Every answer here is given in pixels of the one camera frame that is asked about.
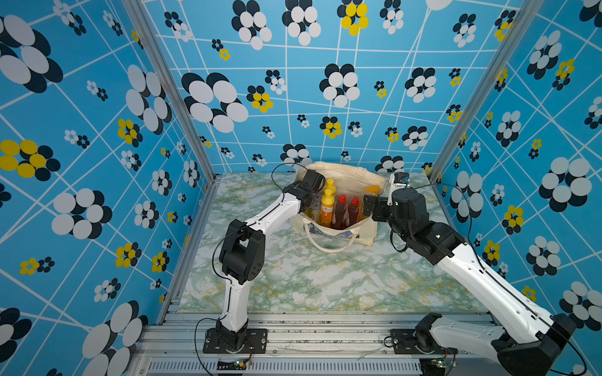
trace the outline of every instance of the orange juice bottle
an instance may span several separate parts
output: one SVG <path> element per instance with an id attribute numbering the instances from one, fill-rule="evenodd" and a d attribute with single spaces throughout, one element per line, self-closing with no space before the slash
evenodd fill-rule
<path id="1" fill-rule="evenodd" d="M 332 221 L 332 210 L 335 206 L 335 197 L 332 195 L 332 190 L 326 188 L 322 195 L 320 205 L 320 224 L 324 227 L 330 227 Z"/>

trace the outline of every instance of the blue wallpaper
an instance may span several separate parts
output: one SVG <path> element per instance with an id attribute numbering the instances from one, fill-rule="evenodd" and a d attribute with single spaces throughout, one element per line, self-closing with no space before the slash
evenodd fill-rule
<path id="1" fill-rule="evenodd" d="M 144 1 L 218 173 L 428 170 L 521 4 Z"/>
<path id="2" fill-rule="evenodd" d="M 439 181 L 458 231 L 602 367 L 600 1 L 546 0 Z M 553 367 L 578 374 L 567 348 Z"/>
<path id="3" fill-rule="evenodd" d="M 114 0 L 0 11 L 0 375 L 121 374 L 206 184 Z"/>

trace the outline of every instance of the green marble pattern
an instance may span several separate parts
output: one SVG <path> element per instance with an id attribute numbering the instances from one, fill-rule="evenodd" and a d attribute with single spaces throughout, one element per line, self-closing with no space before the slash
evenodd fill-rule
<path id="1" fill-rule="evenodd" d="M 280 186 L 294 174 L 275 174 Z M 410 186 L 427 185 L 423 173 L 411 173 Z M 433 221 L 447 223 L 431 187 L 424 194 Z M 270 174 L 229 173 L 222 177 L 208 224 L 180 302 L 180 312 L 221 312 L 224 283 L 211 268 L 211 255 L 235 218 L 246 220 L 279 194 Z M 346 243 L 319 237 L 335 248 Z M 222 265 L 217 260 L 216 268 Z M 342 253 L 317 250 L 305 233 L 287 221 L 265 245 L 265 263 L 249 297 L 250 312 L 486 312 L 462 285 L 413 251 L 396 252 L 389 227 L 380 224 L 372 247 L 353 244 Z"/>

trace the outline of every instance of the sauce bottle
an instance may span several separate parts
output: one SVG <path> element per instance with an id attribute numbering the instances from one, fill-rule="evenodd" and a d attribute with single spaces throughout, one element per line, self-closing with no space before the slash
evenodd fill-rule
<path id="1" fill-rule="evenodd" d="M 335 204 L 335 197 L 332 195 L 332 190 L 325 189 L 322 195 L 320 205 L 320 224 L 324 227 L 330 227 L 332 221 L 332 210 Z"/>
<path id="2" fill-rule="evenodd" d="M 345 226 L 345 211 L 347 211 L 347 196 L 344 194 L 339 196 L 337 206 L 335 208 L 334 223 L 332 228 L 335 230 L 343 230 Z"/>
<path id="3" fill-rule="evenodd" d="M 351 205 L 348 208 L 349 212 L 349 226 L 356 224 L 358 222 L 358 214 L 359 214 L 359 198 L 354 197 L 351 200 Z"/>

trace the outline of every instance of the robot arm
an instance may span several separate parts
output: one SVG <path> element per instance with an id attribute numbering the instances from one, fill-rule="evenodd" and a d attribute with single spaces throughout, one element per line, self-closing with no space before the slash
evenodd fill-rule
<path id="1" fill-rule="evenodd" d="M 445 223 L 429 220 L 424 196 L 408 188 L 407 173 L 391 175 L 388 197 L 364 197 L 364 215 L 386 222 L 414 252 L 469 290 L 502 325 L 484 327 L 430 313 L 416 326 L 416 346 L 457 348 L 499 362 L 513 376 L 544 376 L 576 326 L 566 315 L 552 316 L 518 292 L 491 267 L 482 265 L 464 238 Z M 264 261 L 265 237 L 293 215 L 316 209 L 324 176 L 309 170 L 287 186 L 258 215 L 228 227 L 220 261 L 230 280 L 222 319 L 216 324 L 225 347 L 238 350 L 246 338 L 249 290 Z"/>

